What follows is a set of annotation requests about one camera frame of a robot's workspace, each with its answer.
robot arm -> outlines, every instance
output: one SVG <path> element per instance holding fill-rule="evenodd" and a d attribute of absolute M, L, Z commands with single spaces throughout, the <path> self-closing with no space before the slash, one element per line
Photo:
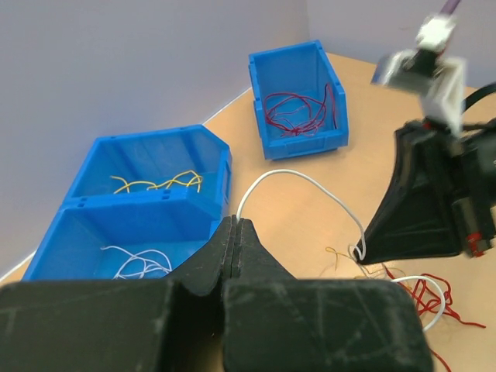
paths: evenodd
<path fill-rule="evenodd" d="M 454 10 L 460 0 L 448 0 L 439 14 L 428 16 L 415 38 L 416 50 L 383 57 L 372 83 L 409 91 L 420 97 L 424 116 L 448 126 L 461 136 L 463 91 L 467 64 L 463 58 L 444 57 L 456 27 Z"/>
<path fill-rule="evenodd" d="M 484 126 L 464 126 L 463 112 L 494 93 L 496 85 L 464 101 L 466 63 L 443 56 L 459 2 L 448 1 L 440 14 L 426 19 L 417 50 L 394 53 L 377 65 L 372 82 L 416 93 L 425 118 L 395 133 L 394 173 L 365 232 L 367 256 L 356 254 L 360 264 L 462 252 L 478 257 L 492 247 L 496 119 Z M 468 127 L 481 130 L 462 136 Z"/>

wire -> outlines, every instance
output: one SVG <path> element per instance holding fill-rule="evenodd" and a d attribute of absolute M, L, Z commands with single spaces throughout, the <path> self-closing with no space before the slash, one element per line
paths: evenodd
<path fill-rule="evenodd" d="M 167 257 L 165 253 L 160 252 L 159 250 L 144 250 L 137 254 L 130 253 L 128 250 L 125 250 L 120 246 L 104 246 L 102 247 L 102 250 L 120 250 L 121 252 L 129 255 L 128 260 L 125 263 L 123 263 L 121 267 L 117 270 L 117 273 L 114 275 L 113 279 L 128 279 L 136 276 L 138 276 L 139 279 L 143 279 L 145 277 L 145 274 L 154 271 L 163 271 L 166 275 L 172 271 L 172 265 L 171 265 L 171 261 L 169 260 L 169 257 Z M 155 260 L 141 257 L 143 254 L 147 254 L 147 253 L 158 253 L 159 255 L 161 255 L 167 261 L 167 267 L 162 266 Z M 122 274 L 122 271 L 126 269 L 127 265 L 129 265 L 134 260 L 142 261 L 143 269 L 141 271 L 132 274 Z"/>
<path fill-rule="evenodd" d="M 362 271 L 363 275 L 359 275 L 359 276 L 356 276 L 354 277 L 354 279 L 377 279 L 377 276 L 374 276 L 375 274 L 379 274 L 379 273 L 383 273 L 384 274 L 384 277 L 383 279 L 386 279 L 388 277 L 388 273 L 387 273 L 387 270 L 396 270 L 396 271 L 399 271 L 401 274 L 403 274 L 404 277 L 406 277 L 406 273 L 402 270 L 402 269 L 398 269 L 397 267 L 386 267 L 385 264 L 381 263 L 381 268 L 378 269 L 378 270 L 374 270 L 374 271 L 369 271 L 365 266 L 362 266 L 360 265 L 359 263 L 357 263 L 353 257 L 351 256 L 351 252 L 349 252 L 348 255 L 344 254 L 344 253 L 340 253 L 338 251 L 336 251 L 334 248 L 332 248 L 331 246 L 327 246 L 325 248 L 325 251 L 326 252 L 329 252 L 329 253 L 333 253 L 336 255 L 336 262 L 334 263 L 334 271 L 336 271 L 338 269 L 338 263 L 339 263 L 339 256 L 341 257 L 345 257 L 347 258 L 348 260 L 352 260 L 354 264 L 356 264 L 360 270 Z M 319 275 L 319 277 L 321 277 L 325 272 L 326 270 L 328 269 L 329 267 L 324 267 L 324 270 L 321 272 L 321 274 Z"/>
<path fill-rule="evenodd" d="M 178 178 L 183 177 L 186 174 L 193 174 L 194 177 L 188 183 L 178 180 Z M 197 192 L 200 192 L 200 190 L 202 189 L 202 182 L 203 182 L 203 177 L 200 176 L 199 174 L 197 174 L 194 170 L 193 171 L 192 170 L 186 170 L 185 172 L 179 173 L 174 178 L 167 180 L 162 184 L 156 184 L 155 182 L 152 182 L 152 181 L 133 181 L 133 182 L 128 183 L 128 181 L 126 181 L 126 179 L 124 179 L 122 177 L 118 177 L 118 176 L 110 176 L 110 178 L 124 182 L 124 186 L 115 190 L 114 194 L 118 194 L 119 192 L 121 192 L 123 190 L 127 190 L 127 192 L 130 193 L 130 186 L 133 186 L 135 184 L 148 184 L 149 187 L 146 188 L 147 191 L 151 190 L 151 189 L 162 188 L 163 186 L 166 186 L 166 188 L 169 188 L 172 184 L 180 184 L 180 185 L 186 186 L 187 188 L 197 184 L 198 185 Z"/>
<path fill-rule="evenodd" d="M 440 294 L 441 305 L 439 306 L 439 311 L 437 312 L 436 316 L 430 321 L 430 323 L 424 327 L 424 332 L 426 332 L 429 329 L 431 329 L 437 323 L 439 318 L 441 318 L 441 316 L 443 315 L 444 309 L 446 308 L 446 300 L 444 298 L 444 293 L 443 293 L 443 290 L 441 289 L 441 287 L 430 277 L 426 277 L 423 275 L 410 275 L 408 277 L 397 277 L 391 281 L 393 283 L 401 283 L 402 281 L 410 281 L 412 279 L 417 279 L 417 280 L 421 280 L 421 281 L 428 281 L 436 288 L 436 290 Z"/>
<path fill-rule="evenodd" d="M 350 244 L 348 246 L 348 257 L 358 266 L 362 274 L 367 277 L 368 275 L 370 275 L 370 271 L 364 265 L 360 265 L 360 263 L 357 260 L 355 260 L 355 258 L 353 257 L 353 253 L 351 251 L 352 247 L 358 250 L 357 246 Z M 381 263 L 381 265 L 383 269 L 386 269 L 386 265 L 384 265 L 383 263 Z"/>
<path fill-rule="evenodd" d="M 470 107 L 478 103 L 482 98 L 485 98 L 488 95 L 492 95 L 493 93 L 496 93 L 496 82 L 490 83 L 483 86 L 482 88 L 477 89 L 475 92 L 465 98 L 464 111 L 468 110 Z"/>
<path fill-rule="evenodd" d="M 305 136 L 314 136 L 317 131 L 319 130 L 320 127 L 322 127 L 325 124 L 326 116 L 327 116 L 327 107 L 326 107 L 326 100 L 327 100 L 327 95 L 329 93 L 329 96 L 331 98 L 332 102 L 332 120 L 333 120 L 333 125 L 334 129 L 337 129 L 337 124 L 336 124 L 336 101 L 334 99 L 334 94 L 332 93 L 332 88 L 331 85 L 328 83 L 324 86 L 324 99 L 322 101 L 319 101 L 315 98 L 308 97 L 305 95 L 298 95 L 296 93 L 292 92 L 278 92 L 278 93 L 272 93 L 268 95 L 264 100 L 263 100 L 263 112 L 265 115 L 265 121 L 268 125 L 274 126 L 280 130 L 283 131 L 281 136 L 299 136 L 300 134 L 303 134 Z M 276 105 L 274 105 L 272 108 L 267 109 L 267 102 L 275 97 L 284 97 L 287 96 L 286 98 L 282 99 L 280 102 L 278 102 Z M 291 111 L 291 112 L 277 112 L 277 109 L 285 105 L 291 100 L 299 100 L 302 102 L 302 105 Z M 315 116 L 312 114 L 312 103 L 317 104 L 319 106 L 319 110 L 315 114 Z M 287 117 L 284 116 L 290 116 L 295 114 L 296 112 L 300 112 L 302 109 L 307 109 L 308 110 L 308 120 L 305 122 L 302 122 L 300 124 L 294 125 Z"/>
<path fill-rule="evenodd" d="M 431 350 L 432 355 L 434 355 L 434 357 L 436 357 L 437 360 L 439 362 L 441 362 L 441 364 L 446 368 L 446 372 L 451 372 L 451 368 L 448 365 L 448 363 L 438 353 L 436 353 L 434 350 L 432 350 L 432 349 L 430 349 L 430 350 Z"/>
<path fill-rule="evenodd" d="M 133 182 L 128 182 L 126 181 L 124 178 L 122 177 L 117 177 L 117 176 L 110 176 L 110 178 L 113 178 L 115 180 L 120 180 L 122 182 L 124 182 L 124 186 L 122 186 L 121 188 L 118 188 L 117 190 L 114 191 L 114 194 L 118 194 L 119 192 L 121 192 L 122 190 L 127 190 L 128 193 L 130 193 L 130 187 L 133 186 L 134 184 L 151 184 L 153 186 L 157 186 L 154 182 L 151 182 L 151 181 L 133 181 Z"/>
<path fill-rule="evenodd" d="M 241 212 L 243 211 L 243 207 L 244 207 L 244 205 L 246 203 L 246 200 L 248 199 L 248 197 L 250 196 L 250 194 L 253 192 L 253 190 L 255 189 L 255 187 L 264 178 L 269 177 L 272 174 L 281 174 L 281 173 L 293 174 L 295 176 L 301 177 L 301 178 L 309 181 L 310 183 L 314 184 L 320 191 L 322 191 L 324 194 L 326 194 L 331 199 L 333 199 L 336 203 L 338 203 L 339 205 L 341 205 L 341 207 L 343 207 L 343 209 L 346 211 L 346 213 L 348 213 L 348 215 L 350 215 L 350 217 L 353 219 L 353 221 L 355 221 L 356 225 L 358 226 L 358 229 L 360 229 L 360 235 L 361 235 L 361 239 L 362 239 L 362 250 L 360 250 L 360 248 L 358 248 L 358 246 L 353 246 L 353 247 L 358 252 L 359 258 L 361 260 L 363 260 L 365 258 L 365 254 L 367 252 L 367 247 L 365 246 L 365 230 L 363 229 L 363 225 L 360 222 L 360 220 L 355 216 L 355 214 L 351 211 L 351 209 L 348 208 L 348 206 L 346 204 L 344 204 L 343 201 L 341 201 L 341 199 L 339 199 L 333 193 L 331 193 L 330 191 L 328 191 L 326 188 L 324 188 L 319 182 L 317 182 L 313 178 L 307 176 L 306 174 L 297 172 L 296 170 L 292 170 L 292 169 L 276 169 L 276 170 L 273 170 L 273 171 L 272 170 L 269 170 L 268 172 L 266 172 L 266 173 L 262 174 L 261 176 L 259 176 L 251 184 L 251 186 L 248 188 L 248 190 L 246 190 L 245 195 L 243 195 L 243 197 L 241 198 L 241 202 L 239 204 L 238 211 L 236 212 L 236 219 L 237 219 L 237 221 L 239 221 L 241 219 Z"/>
<path fill-rule="evenodd" d="M 188 183 L 185 183 L 183 181 L 178 180 L 179 177 L 185 176 L 186 174 L 193 174 L 194 177 Z M 172 184 L 175 183 L 175 184 L 182 184 L 183 186 L 186 186 L 187 188 L 189 188 L 190 186 L 192 186 L 194 184 L 197 184 L 198 185 L 198 192 L 200 192 L 200 190 L 202 189 L 202 182 L 203 182 L 202 176 L 197 174 L 194 170 L 193 171 L 192 170 L 186 170 L 185 172 L 179 173 L 177 176 L 175 176 L 171 180 L 165 181 L 162 184 L 153 184 L 153 186 L 148 187 L 147 190 L 150 190 L 152 188 L 155 188 L 155 189 L 162 188 L 163 186 L 166 186 L 166 188 L 169 188 Z"/>
<path fill-rule="evenodd" d="M 394 275 L 389 270 L 387 270 L 387 275 L 389 276 L 390 279 L 393 279 L 393 280 L 395 279 Z M 472 326 L 476 326 L 479 328 L 486 328 L 485 325 L 482 325 L 480 323 L 463 321 L 460 317 L 460 314 L 458 314 L 457 312 L 455 312 L 451 308 L 451 305 L 453 304 L 453 297 L 451 295 L 451 285 L 446 279 L 442 279 L 441 277 L 437 277 L 436 275 L 426 274 L 426 273 L 421 274 L 421 276 L 430 277 L 430 278 L 435 279 L 437 281 L 442 281 L 446 285 L 447 289 L 443 293 L 442 296 L 438 296 L 436 293 L 431 291 L 429 289 L 429 287 L 427 287 L 425 281 L 417 281 L 413 291 L 410 288 L 406 288 L 405 286 L 403 286 L 407 290 L 407 292 L 413 297 L 413 299 L 416 301 L 415 307 L 417 308 L 419 316 L 422 316 L 426 312 L 431 312 L 432 314 L 436 313 L 434 311 L 434 309 L 441 304 L 442 298 L 444 298 L 446 300 L 446 306 L 445 306 L 445 310 L 443 312 L 444 315 L 448 315 L 448 316 L 454 318 L 460 324 L 463 324 L 465 326 L 471 326 L 472 325 Z M 429 300 L 427 303 L 425 303 L 422 300 L 422 297 L 425 293 L 433 296 L 434 299 Z"/>

yellow wire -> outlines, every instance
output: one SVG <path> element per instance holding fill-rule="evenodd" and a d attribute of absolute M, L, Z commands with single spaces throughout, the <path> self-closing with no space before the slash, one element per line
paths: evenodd
<path fill-rule="evenodd" d="M 194 177 L 188 183 L 178 180 L 179 177 L 182 177 L 182 176 L 184 176 L 186 174 L 193 174 Z M 151 190 L 151 189 L 161 188 L 161 187 L 163 187 L 165 185 L 167 186 L 166 188 L 169 188 L 174 183 L 175 184 L 180 184 L 180 185 L 186 186 L 187 188 L 189 188 L 190 186 L 192 186 L 194 184 L 197 184 L 198 185 L 197 192 L 200 192 L 200 190 L 202 189 L 202 182 L 203 182 L 203 177 L 200 176 L 199 174 L 197 174 L 194 170 L 193 171 L 192 170 L 187 170 L 185 172 L 179 173 L 178 175 L 176 175 L 171 180 L 165 181 L 162 184 L 156 184 L 156 183 L 151 182 L 151 181 L 133 181 L 133 182 L 128 182 L 128 181 L 126 181 L 126 179 L 124 179 L 122 177 L 118 177 L 118 176 L 110 176 L 110 178 L 113 178 L 115 180 L 119 180 L 119 181 L 124 182 L 124 186 L 122 186 L 121 188 L 118 188 L 117 190 L 115 190 L 114 191 L 114 194 L 118 194 L 122 190 L 127 190 L 127 192 L 130 193 L 130 187 L 133 186 L 134 184 L 148 184 L 149 187 L 147 188 L 147 190 Z"/>
<path fill-rule="evenodd" d="M 186 174 L 193 174 L 194 177 L 188 183 L 185 183 L 183 181 L 179 181 L 178 180 L 179 177 L 185 176 Z M 150 186 L 149 188 L 147 188 L 147 190 L 150 190 L 150 189 L 153 189 L 153 188 L 156 188 L 156 189 L 157 188 L 162 188 L 163 186 L 166 186 L 166 188 L 169 188 L 172 184 L 181 184 L 181 185 L 186 186 L 187 188 L 189 188 L 193 184 L 197 184 L 198 185 L 197 192 L 200 192 L 200 190 L 202 189 L 202 182 L 203 182 L 203 177 L 202 176 L 200 176 L 199 174 L 197 174 L 194 170 L 193 171 L 192 170 L 186 170 L 183 173 L 179 173 L 178 175 L 176 175 L 171 180 L 165 181 L 162 184 L 156 184 L 155 186 Z"/>
<path fill-rule="evenodd" d="M 118 194 L 119 192 L 121 192 L 122 190 L 125 190 L 127 189 L 127 192 L 129 193 L 129 188 L 131 186 L 133 186 L 134 184 L 151 184 L 151 185 L 155 185 L 154 182 L 151 182 L 151 181 L 133 181 L 133 182 L 126 182 L 126 184 L 124 186 L 122 186 L 121 188 L 118 188 L 117 190 L 114 191 L 114 194 Z"/>
<path fill-rule="evenodd" d="M 124 178 L 119 177 L 119 176 L 110 176 L 110 178 L 113 178 L 114 180 L 119 180 L 119 181 L 124 182 L 124 185 L 125 185 L 125 186 L 126 186 L 126 188 L 127 188 L 127 193 L 130 193 L 130 190 L 129 190 L 129 185 L 128 185 L 127 181 L 126 181 Z"/>
<path fill-rule="evenodd" d="M 336 271 L 338 269 L 339 256 L 342 256 L 342 257 L 345 257 L 345 258 L 347 258 L 349 260 L 352 260 L 355 264 L 357 263 L 353 258 L 351 258 L 350 256 L 348 256 L 347 254 L 337 252 L 331 246 L 327 246 L 325 248 L 325 251 L 326 252 L 329 252 L 329 253 L 334 253 L 336 255 L 336 263 L 334 264 L 334 271 Z M 324 268 L 324 270 L 322 271 L 322 273 L 320 274 L 320 276 L 322 276 L 326 272 L 327 268 L 328 267 L 325 267 Z M 384 265 L 384 264 L 382 264 L 382 268 L 381 269 L 378 269 L 378 270 L 375 270 L 375 271 L 369 271 L 366 267 L 362 267 L 362 268 L 365 270 L 365 272 L 367 272 L 367 275 L 358 275 L 358 276 L 354 277 L 354 279 L 375 279 L 375 277 L 372 277 L 372 276 L 375 275 L 375 274 L 379 274 L 379 273 L 385 273 L 386 274 L 386 268 L 388 270 L 399 271 L 400 273 L 403 274 L 404 277 L 406 277 L 406 273 L 402 269 L 398 269 L 396 267 L 386 267 L 386 265 Z"/>

red wire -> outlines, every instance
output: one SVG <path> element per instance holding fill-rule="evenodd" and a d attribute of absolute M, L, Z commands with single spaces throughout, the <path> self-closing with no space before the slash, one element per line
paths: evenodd
<path fill-rule="evenodd" d="M 280 130 L 283 131 L 281 136 L 299 136 L 300 134 L 303 134 L 304 136 L 314 136 L 319 128 L 321 128 L 325 124 L 326 116 L 327 116 L 327 107 L 326 107 L 326 100 L 327 100 L 327 95 L 329 93 L 329 96 L 331 98 L 332 102 L 332 120 L 333 120 L 333 125 L 334 129 L 337 129 L 336 125 L 336 101 L 334 99 L 334 94 L 332 93 L 332 89 L 330 84 L 326 84 L 324 87 L 324 99 L 322 101 L 319 101 L 315 98 L 308 97 L 305 95 L 298 95 L 296 93 L 291 93 L 291 92 L 279 92 L 279 93 L 272 93 L 271 95 L 268 95 L 264 100 L 263 100 L 263 111 L 265 113 L 265 121 L 267 122 L 268 125 L 274 126 Z M 278 102 L 276 105 L 274 105 L 272 108 L 267 109 L 267 101 L 271 98 L 274 97 L 284 97 L 283 100 Z M 291 112 L 277 112 L 277 110 L 287 102 L 297 99 L 302 102 L 302 105 L 291 111 Z M 319 106 L 319 110 L 315 115 L 312 114 L 312 105 L 311 103 L 315 103 Z M 305 122 L 301 122 L 297 125 L 293 124 L 288 118 L 281 117 L 283 115 L 289 116 L 293 115 L 296 112 L 301 111 L 302 109 L 307 108 L 308 110 L 308 120 Z"/>
<path fill-rule="evenodd" d="M 451 368 L 450 366 L 448 365 L 448 363 L 438 354 L 436 353 L 434 350 L 430 349 L 431 350 L 431 353 L 434 357 L 437 358 L 437 360 L 439 362 L 441 362 L 443 364 L 443 366 L 446 368 L 446 372 L 451 372 Z"/>
<path fill-rule="evenodd" d="M 389 269 L 386 268 L 385 270 L 386 270 L 387 276 L 389 276 L 390 279 L 395 279 L 394 275 L 389 271 Z M 432 279 L 442 281 L 446 285 L 446 291 L 443 292 L 443 296 L 446 300 L 446 307 L 445 307 L 445 310 L 443 313 L 444 315 L 451 316 L 452 318 L 455 318 L 459 323 L 464 324 L 466 326 L 472 325 L 472 326 L 476 326 L 476 327 L 480 327 L 480 328 L 486 328 L 485 325 L 482 325 L 479 323 L 464 322 L 463 320 L 461 320 L 460 315 L 457 312 L 455 312 L 453 309 L 451 309 L 451 305 L 453 304 L 453 297 L 451 295 L 451 285 L 446 279 L 442 279 L 441 277 L 437 277 L 437 276 L 432 275 L 432 274 L 421 274 L 421 275 L 424 277 L 431 277 Z M 417 282 L 415 283 L 413 291 L 411 291 L 408 287 L 406 287 L 402 283 L 398 283 L 398 284 L 400 284 L 415 300 L 415 307 L 417 309 L 418 316 L 422 316 L 426 312 L 437 313 L 435 308 L 438 307 L 439 305 L 441 305 L 441 297 L 438 296 L 437 293 L 431 291 L 431 289 L 429 287 L 427 287 L 427 281 L 418 279 Z M 421 287 L 420 293 L 417 294 L 417 290 L 420 287 Z M 424 303 L 422 301 L 422 297 L 424 296 L 425 293 L 433 296 L 434 298 L 427 301 L 427 303 Z M 443 364 L 443 366 L 446 368 L 447 372 L 451 372 L 451 368 L 448 365 L 448 363 L 438 353 L 436 353 L 432 349 L 431 349 L 431 353 L 432 353 L 432 355 L 434 355 L 434 357 L 436 357 Z"/>

blue storage bin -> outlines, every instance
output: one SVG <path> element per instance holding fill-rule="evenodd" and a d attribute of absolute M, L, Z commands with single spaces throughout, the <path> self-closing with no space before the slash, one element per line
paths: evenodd
<path fill-rule="evenodd" d="M 266 159 L 284 159 L 310 153 L 335 150 L 348 144 L 348 115 L 346 95 L 329 59 L 316 40 L 276 50 L 250 54 L 250 78 L 253 86 L 255 115 Z M 264 101 L 268 95 L 290 92 L 324 99 L 329 84 L 335 100 L 336 125 L 332 117 L 332 100 L 326 100 L 324 125 L 314 135 L 282 136 L 284 131 L 268 125 Z M 271 98 L 270 106 L 280 98 Z M 308 119 L 301 102 L 292 100 L 284 104 L 285 112 L 292 112 L 296 122 Z"/>
<path fill-rule="evenodd" d="M 130 193 L 113 192 L 124 185 L 110 176 L 128 182 L 152 181 L 160 184 L 184 171 L 193 170 L 203 177 L 199 194 L 226 212 L 231 187 L 231 154 L 229 146 L 204 126 L 186 126 L 156 132 L 137 133 L 96 139 L 77 173 L 65 205 L 81 201 L 113 203 L 121 198 L 152 197 L 161 190 L 147 191 L 147 185 L 133 185 Z M 182 178 L 191 179 L 192 175 Z M 172 184 L 170 190 L 184 186 Z M 197 192 L 196 186 L 190 186 Z"/>
<path fill-rule="evenodd" d="M 113 245 L 133 254 L 159 250 L 168 256 L 171 268 L 176 268 L 210 239 L 220 223 L 212 203 L 202 204 L 197 195 L 186 199 L 186 193 L 162 191 L 156 200 L 61 208 L 23 280 L 112 279 L 129 259 L 118 250 L 102 250 Z M 166 266 L 157 253 L 146 258 Z M 140 264 L 131 263 L 123 274 L 142 270 Z M 162 276 L 163 271 L 154 271 L 145 277 Z"/>

